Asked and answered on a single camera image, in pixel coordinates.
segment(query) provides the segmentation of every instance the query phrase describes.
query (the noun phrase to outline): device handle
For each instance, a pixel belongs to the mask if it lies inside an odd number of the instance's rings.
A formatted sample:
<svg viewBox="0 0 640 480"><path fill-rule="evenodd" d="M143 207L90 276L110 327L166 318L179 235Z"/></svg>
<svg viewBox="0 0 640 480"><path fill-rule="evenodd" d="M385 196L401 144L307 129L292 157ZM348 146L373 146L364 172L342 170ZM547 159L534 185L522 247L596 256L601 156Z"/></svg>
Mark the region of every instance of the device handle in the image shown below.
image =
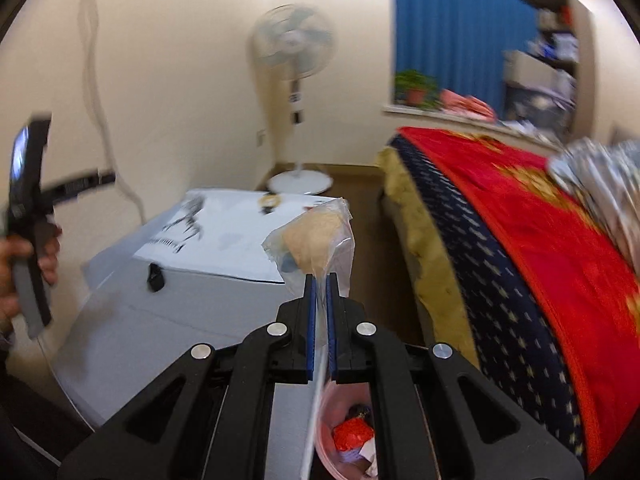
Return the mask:
<svg viewBox="0 0 640 480"><path fill-rule="evenodd" d="M30 229L21 231L17 234L31 242L34 251L28 258L14 260L12 274L20 309L27 323L27 333L29 338L35 339L52 319L50 287L42 276L38 259L46 255L45 245L56 235L57 227L43 218L32 224Z"/></svg>

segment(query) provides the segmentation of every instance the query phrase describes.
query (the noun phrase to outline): blue curtain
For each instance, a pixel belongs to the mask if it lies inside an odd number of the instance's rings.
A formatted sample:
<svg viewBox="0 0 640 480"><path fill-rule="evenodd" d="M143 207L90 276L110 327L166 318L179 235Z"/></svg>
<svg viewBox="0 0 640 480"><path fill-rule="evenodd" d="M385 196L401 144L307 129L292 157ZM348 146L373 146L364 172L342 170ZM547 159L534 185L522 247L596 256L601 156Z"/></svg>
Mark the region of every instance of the blue curtain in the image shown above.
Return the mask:
<svg viewBox="0 0 640 480"><path fill-rule="evenodd" d="M396 71L434 76L502 116L502 51L526 51L536 34L536 9L522 0L396 0Z"/></svg>

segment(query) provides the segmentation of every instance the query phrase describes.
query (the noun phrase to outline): pink cloth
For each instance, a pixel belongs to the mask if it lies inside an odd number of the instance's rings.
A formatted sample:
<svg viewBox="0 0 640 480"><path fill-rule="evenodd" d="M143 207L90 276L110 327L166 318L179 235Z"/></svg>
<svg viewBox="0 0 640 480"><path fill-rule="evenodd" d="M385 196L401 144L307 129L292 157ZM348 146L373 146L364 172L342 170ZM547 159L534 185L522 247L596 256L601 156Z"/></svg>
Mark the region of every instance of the pink cloth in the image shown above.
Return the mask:
<svg viewBox="0 0 640 480"><path fill-rule="evenodd" d="M471 95L462 97L451 90L444 89L440 92L440 102L444 111L455 115L491 122L497 119L493 108Z"/></svg>

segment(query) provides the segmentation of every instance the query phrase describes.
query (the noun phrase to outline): silver screw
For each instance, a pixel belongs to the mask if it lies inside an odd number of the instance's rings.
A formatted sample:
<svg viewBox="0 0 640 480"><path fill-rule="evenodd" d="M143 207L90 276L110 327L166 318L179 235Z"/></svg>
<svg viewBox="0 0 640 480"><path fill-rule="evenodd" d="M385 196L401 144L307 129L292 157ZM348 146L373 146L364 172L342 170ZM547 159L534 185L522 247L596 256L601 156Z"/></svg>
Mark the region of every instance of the silver screw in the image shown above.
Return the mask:
<svg viewBox="0 0 640 480"><path fill-rule="evenodd" d="M211 347L205 344L199 344L191 349L191 357L194 359L206 359L211 355Z"/></svg>
<svg viewBox="0 0 640 480"><path fill-rule="evenodd" d="M433 355L440 359L449 359L453 355L453 350L449 345L444 343L438 343L437 345L433 345Z"/></svg>
<svg viewBox="0 0 640 480"><path fill-rule="evenodd" d="M374 335L377 329L373 323L364 322L358 323L356 330L360 335Z"/></svg>
<svg viewBox="0 0 640 480"><path fill-rule="evenodd" d="M269 335L285 335L287 333L287 325L284 323L271 323L267 327L267 332Z"/></svg>

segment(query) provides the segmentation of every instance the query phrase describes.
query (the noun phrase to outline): navy blue fabric with stars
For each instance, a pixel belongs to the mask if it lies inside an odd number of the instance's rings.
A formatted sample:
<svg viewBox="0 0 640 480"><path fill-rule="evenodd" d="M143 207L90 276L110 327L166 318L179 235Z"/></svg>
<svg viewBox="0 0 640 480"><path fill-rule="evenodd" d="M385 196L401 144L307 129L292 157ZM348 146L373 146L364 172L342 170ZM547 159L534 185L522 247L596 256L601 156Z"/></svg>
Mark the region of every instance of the navy blue fabric with stars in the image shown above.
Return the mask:
<svg viewBox="0 0 640 480"><path fill-rule="evenodd" d="M586 449L562 352L527 283L460 190L412 143L392 139L440 233L482 373L573 452Z"/></svg>

